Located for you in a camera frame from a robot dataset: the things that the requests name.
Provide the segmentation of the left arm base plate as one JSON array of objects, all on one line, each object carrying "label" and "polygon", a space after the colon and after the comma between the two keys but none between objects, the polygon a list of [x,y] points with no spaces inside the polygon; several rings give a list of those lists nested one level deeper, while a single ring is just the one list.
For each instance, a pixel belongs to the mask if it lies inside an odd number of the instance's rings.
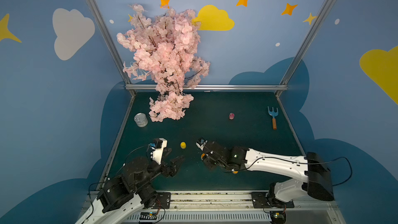
[{"label": "left arm base plate", "polygon": [[151,209],[158,209],[159,206],[164,209],[169,209],[171,205],[171,193],[170,192],[158,192],[150,199]]}]

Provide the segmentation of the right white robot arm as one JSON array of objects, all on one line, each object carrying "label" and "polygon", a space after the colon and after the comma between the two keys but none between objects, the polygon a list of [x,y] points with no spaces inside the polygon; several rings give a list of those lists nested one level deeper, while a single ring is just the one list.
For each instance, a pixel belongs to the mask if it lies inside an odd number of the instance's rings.
[{"label": "right white robot arm", "polygon": [[328,163],[314,152],[305,156],[283,156],[234,146],[227,149],[214,142],[199,139],[201,159],[212,170],[221,167],[228,173],[260,171],[287,176],[281,183],[272,183],[266,195],[270,207],[281,208],[293,199],[310,196],[320,201],[334,201],[331,170]]}]

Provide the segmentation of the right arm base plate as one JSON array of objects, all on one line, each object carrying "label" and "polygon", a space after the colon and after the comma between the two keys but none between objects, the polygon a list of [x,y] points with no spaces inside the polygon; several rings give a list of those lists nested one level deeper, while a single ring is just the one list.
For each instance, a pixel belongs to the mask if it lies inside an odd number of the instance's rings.
[{"label": "right arm base plate", "polygon": [[254,208],[294,208],[293,201],[283,202],[270,192],[255,191],[251,193],[251,197]]}]

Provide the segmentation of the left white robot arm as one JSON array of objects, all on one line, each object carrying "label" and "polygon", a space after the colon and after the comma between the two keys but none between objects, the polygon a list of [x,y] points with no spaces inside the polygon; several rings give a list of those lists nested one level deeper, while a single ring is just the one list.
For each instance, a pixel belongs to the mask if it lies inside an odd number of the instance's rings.
[{"label": "left white robot arm", "polygon": [[158,193],[151,182],[159,175],[174,177],[184,156],[169,163],[136,157],[121,172],[107,180],[89,209],[76,221],[78,224],[121,224],[130,215],[155,205]]}]

